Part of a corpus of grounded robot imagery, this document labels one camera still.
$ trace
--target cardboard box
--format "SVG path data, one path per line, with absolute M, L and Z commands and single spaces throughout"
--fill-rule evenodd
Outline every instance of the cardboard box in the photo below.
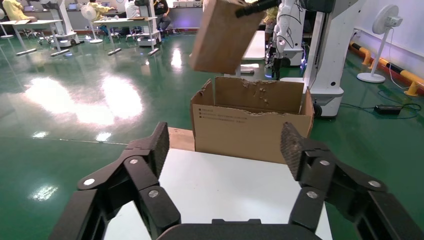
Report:
M 195 150 L 285 164 L 280 152 L 285 122 L 299 133 L 311 133 L 314 108 L 304 83 L 249 82 L 216 77 L 215 92 L 208 80 L 190 103 Z

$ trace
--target workbench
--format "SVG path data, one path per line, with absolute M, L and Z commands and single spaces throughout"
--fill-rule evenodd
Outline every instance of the workbench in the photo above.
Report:
M 202 152 L 170 149 L 159 178 L 181 213 L 182 223 L 212 219 L 286 224 L 301 187 L 287 165 Z M 331 240 L 325 206 L 316 235 Z M 104 240 L 150 240 L 132 202 L 109 223 Z
M 57 22 L 62 22 L 62 20 L 38 20 L 36 22 L 29 22 L 29 20 L 3 21 L 3 22 L 0 22 L 0 25 L 9 25 L 13 27 L 16 33 L 16 36 L 19 39 L 20 45 L 22 46 L 24 50 L 24 51 L 16 53 L 16 56 L 29 54 L 29 53 L 37 51 L 36 48 L 27 49 L 24 41 L 22 40 L 21 35 L 18 32 L 19 29 L 43 29 L 43 30 L 48 29 L 50 30 L 51 34 L 53 35 L 54 43 L 56 44 L 56 48 L 57 48 L 57 52 L 51 54 L 51 56 L 54 57 L 59 54 L 69 52 L 69 49 L 61 50 L 58 39 L 56 38 L 56 35 L 54 34 L 53 27 L 55 26 L 55 23 Z
M 252 40 L 250 41 L 249 46 L 247 47 L 246 52 L 244 53 L 243 58 L 241 58 L 241 62 L 243 61 L 260 61 L 265 59 L 265 32 L 264 31 L 256 31 Z M 253 69 L 243 69 L 239 65 L 235 70 L 235 76 L 237 78 L 241 77 L 243 73 L 255 73 Z
M 154 38 L 153 35 L 158 35 L 159 41 L 161 41 L 161 34 L 159 31 L 157 31 L 156 29 L 153 29 L 153 24 L 151 24 L 151 21 L 155 21 L 157 17 L 147 17 L 146 20 L 130 20 L 129 18 L 119 18 L 119 19 L 115 19 L 112 18 L 110 20 L 99 20 L 99 21 L 95 21 L 94 24 L 97 25 L 106 25 L 107 29 L 112 32 L 110 29 L 111 28 L 122 28 L 122 27 L 142 27 L 142 26 L 148 26 L 148 33 L 149 33 L 149 37 L 150 37 L 150 42 L 151 42 L 151 52 L 149 52 L 149 55 L 153 54 L 154 52 L 156 52 L 157 50 L 159 50 L 158 48 L 155 49 L 155 45 L 153 43 Z M 110 39 L 110 43 L 112 44 L 112 51 L 109 52 L 107 55 L 113 55 L 119 51 L 121 51 L 121 48 L 115 48 L 115 44 L 114 44 L 114 40 L 112 38 L 112 35 L 109 34 L 109 39 Z

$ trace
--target person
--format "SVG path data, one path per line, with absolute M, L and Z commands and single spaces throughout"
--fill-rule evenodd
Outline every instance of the person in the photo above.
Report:
M 265 22 L 265 44 L 268 44 L 277 24 L 278 7 L 271 7 L 266 10 Z
M 140 9 L 134 4 L 134 0 L 128 0 L 125 3 L 125 12 L 126 17 L 129 19 L 140 17 Z
M 93 20 L 91 20 L 91 22 L 99 21 L 100 19 L 104 18 L 102 14 L 105 14 L 108 11 L 115 9 L 114 7 L 102 6 L 101 4 L 98 4 L 96 0 L 90 0 L 88 5 L 91 6 L 96 12 L 96 16 Z M 109 35 L 109 31 L 106 25 L 101 25 L 98 28 L 102 30 L 106 34 L 106 36 Z
M 156 18 L 157 30 L 159 30 L 162 34 L 163 31 L 167 29 L 167 27 L 171 23 L 171 19 L 168 16 L 170 12 L 170 8 L 168 7 L 168 3 L 166 0 L 155 0 L 153 3 L 154 6 L 154 15 Z
M 36 17 L 24 15 L 22 12 L 24 7 L 16 0 L 3 0 L 3 8 L 11 21 L 31 20 L 31 22 L 37 22 Z

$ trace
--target cardboard piece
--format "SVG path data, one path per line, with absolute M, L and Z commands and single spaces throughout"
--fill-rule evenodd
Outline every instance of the cardboard piece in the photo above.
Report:
M 131 17 L 129 18 L 129 20 L 134 20 L 134 21 L 145 21 L 146 18 L 144 16 L 135 16 L 135 17 Z
M 302 82 L 256 81 L 216 77 L 215 94 L 208 80 L 190 103 L 196 152 L 285 164 L 281 131 L 290 122 L 299 133 L 311 133 L 314 108 Z
M 236 17 L 243 0 L 210 0 L 189 59 L 195 71 L 234 74 L 264 12 Z

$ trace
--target white electric fan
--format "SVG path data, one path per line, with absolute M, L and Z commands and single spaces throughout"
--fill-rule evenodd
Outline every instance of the white electric fan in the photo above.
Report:
M 94 8 L 92 6 L 89 6 L 89 5 L 84 5 L 81 8 L 81 14 L 90 23 L 90 28 L 91 28 L 91 31 L 93 32 L 93 35 L 94 35 L 94 39 L 89 41 L 89 43 L 99 44 L 99 43 L 103 42 L 102 39 L 97 38 L 96 33 L 94 32 L 94 27 L 93 27 L 93 23 L 92 23 L 92 20 L 96 18 L 96 11 L 94 10 Z
M 3 11 L 3 9 L 0 8 L 0 20 L 2 20 L 3 18 L 5 18 L 5 12 Z M 3 36 L 0 36 L 0 38 L 2 38 L 2 39 L 10 39 L 10 38 L 13 38 L 14 37 L 13 35 L 8 35 L 6 33 L 6 30 L 3 27 L 3 25 L 0 25 L 0 26 L 1 26 L 1 29 L 3 30 L 3 33 L 4 33 L 4 35 Z
M 372 32 L 375 34 L 384 34 L 381 40 L 380 49 L 378 50 L 377 56 L 374 58 L 374 64 L 371 72 L 363 72 L 357 75 L 357 78 L 361 81 L 368 83 L 382 83 L 386 80 L 384 76 L 374 74 L 377 65 L 379 64 L 380 56 L 383 52 L 384 45 L 389 35 L 390 29 L 398 27 L 402 23 L 402 18 L 398 16 L 399 7 L 396 5 L 385 6 L 375 18 L 374 24 L 372 24 Z

